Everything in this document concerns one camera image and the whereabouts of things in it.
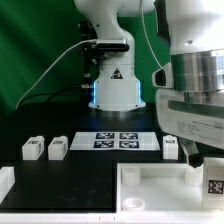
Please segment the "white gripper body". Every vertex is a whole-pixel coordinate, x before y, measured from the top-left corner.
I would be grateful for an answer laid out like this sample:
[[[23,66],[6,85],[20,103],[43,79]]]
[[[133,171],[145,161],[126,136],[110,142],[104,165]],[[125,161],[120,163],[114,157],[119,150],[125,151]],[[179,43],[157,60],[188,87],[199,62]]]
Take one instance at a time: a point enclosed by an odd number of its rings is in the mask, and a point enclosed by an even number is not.
[[[163,132],[224,150],[224,91],[207,104],[191,104],[178,91],[159,89],[156,111]]]

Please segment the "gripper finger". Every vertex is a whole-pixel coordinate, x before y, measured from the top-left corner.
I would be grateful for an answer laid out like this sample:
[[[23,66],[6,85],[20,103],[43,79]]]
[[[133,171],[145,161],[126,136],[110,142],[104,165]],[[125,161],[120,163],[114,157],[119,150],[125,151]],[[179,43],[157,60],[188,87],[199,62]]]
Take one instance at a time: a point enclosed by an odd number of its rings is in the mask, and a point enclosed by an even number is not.
[[[179,139],[179,144],[186,156],[186,162],[193,168],[198,168],[202,165],[202,156],[198,151],[194,141],[185,138]]]

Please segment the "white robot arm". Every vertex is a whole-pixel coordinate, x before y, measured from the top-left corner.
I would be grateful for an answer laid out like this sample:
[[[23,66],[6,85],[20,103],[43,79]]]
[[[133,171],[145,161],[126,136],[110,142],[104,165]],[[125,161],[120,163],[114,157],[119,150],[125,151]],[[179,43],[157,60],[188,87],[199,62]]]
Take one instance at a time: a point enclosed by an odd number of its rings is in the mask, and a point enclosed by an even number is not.
[[[155,11],[157,32],[170,44],[170,62],[157,70],[156,112],[163,132],[179,137],[193,167],[197,145],[224,150],[224,0],[74,0],[93,25],[92,50],[102,55],[90,107],[105,115],[145,106],[134,75],[134,39],[119,16]]]

